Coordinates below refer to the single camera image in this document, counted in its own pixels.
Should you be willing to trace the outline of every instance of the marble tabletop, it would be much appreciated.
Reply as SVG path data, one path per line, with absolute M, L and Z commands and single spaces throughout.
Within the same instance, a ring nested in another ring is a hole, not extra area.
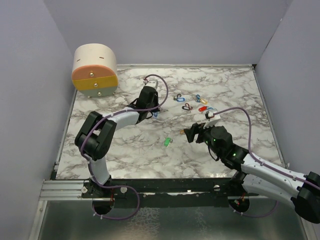
M 157 118 L 144 120 L 115 132 L 106 163 L 114 179 L 162 179 L 162 178 L 224 178 L 232 177 L 234 170 L 214 161 L 205 144 L 188 143 L 180 130 L 193 123 L 205 121 L 204 113 L 198 111 L 202 103 L 194 100 L 199 94 L 208 106 L 223 110 L 230 107 L 245 108 L 252 120 L 252 151 L 260 157 L 281 165 L 262 98 L 250 67 L 198 67 L 198 68 L 121 68 L 117 72 L 119 86 L 116 95 L 87 98 L 77 92 L 56 179 L 87 179 L 86 160 L 74 145 L 75 136 L 91 111 L 107 114 L 121 110 L 139 96 L 148 74 L 162 76 L 169 86 L 169 97 L 161 107 Z M 159 102 L 166 89 L 159 81 Z M 173 99 L 181 94 L 186 102 Z M 193 109 L 183 110 L 189 103 Z M 233 141 L 248 147 L 248 121 L 240 110 L 221 114 L 217 126 L 225 126 Z M 173 139 L 168 147 L 166 138 Z

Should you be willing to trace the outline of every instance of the gray wall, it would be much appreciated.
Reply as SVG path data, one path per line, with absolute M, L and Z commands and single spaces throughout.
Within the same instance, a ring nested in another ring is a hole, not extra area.
M 73 57 L 41 0 L 0 7 L 0 239 L 27 239 L 70 107 Z
M 44 0 L 69 49 L 120 64 L 257 64 L 291 0 Z
M 319 0 L 294 0 L 256 69 L 285 161 L 293 170 L 318 174 L 319 10 Z

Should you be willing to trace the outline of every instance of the red object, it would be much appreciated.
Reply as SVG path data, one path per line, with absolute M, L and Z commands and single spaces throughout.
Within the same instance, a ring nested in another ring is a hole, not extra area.
M 199 108 L 199 112 L 203 112 L 203 111 L 205 111 L 207 108 L 208 108 L 207 106 L 200 107 L 200 108 Z

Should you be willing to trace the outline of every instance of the green object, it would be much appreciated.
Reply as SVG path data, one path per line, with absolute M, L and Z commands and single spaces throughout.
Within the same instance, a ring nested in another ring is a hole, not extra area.
M 173 140 L 170 138 L 170 137 L 167 137 L 166 139 L 165 139 L 165 141 L 164 141 L 164 145 L 166 146 L 166 147 L 168 147 L 168 145 L 170 144 L 170 143 L 172 143 L 173 142 Z

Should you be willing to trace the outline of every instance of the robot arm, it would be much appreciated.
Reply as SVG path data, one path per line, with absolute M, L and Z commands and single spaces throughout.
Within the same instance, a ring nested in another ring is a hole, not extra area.
M 99 134 L 92 133 L 88 138 L 83 152 L 88 156 L 92 173 L 100 184 L 104 185 L 111 178 L 105 157 L 109 151 L 115 131 L 129 125 L 138 124 L 147 118 L 148 113 L 159 111 L 159 108 L 151 111 L 139 111 L 152 109 L 159 105 L 157 88 L 158 81 L 150 80 L 143 87 L 136 100 L 116 114 L 115 112 L 108 114 L 110 117 L 104 120 L 96 129 L 99 131 Z M 103 118 L 104 116 L 96 111 L 92 111 L 88 115 L 74 140 L 79 150 L 90 131 Z
M 206 113 L 207 123 L 194 123 L 191 128 L 184 129 L 189 143 L 205 143 L 210 151 L 230 169 L 237 170 L 239 184 L 247 193 L 262 196 L 283 202 L 294 208 L 302 218 L 312 223 L 320 223 L 320 191 L 300 180 L 306 180 L 320 186 L 320 176 L 314 172 L 309 175 L 285 169 L 271 162 L 264 161 L 249 151 L 233 143 L 232 135 L 224 126 L 214 126 L 220 119 L 215 112 Z

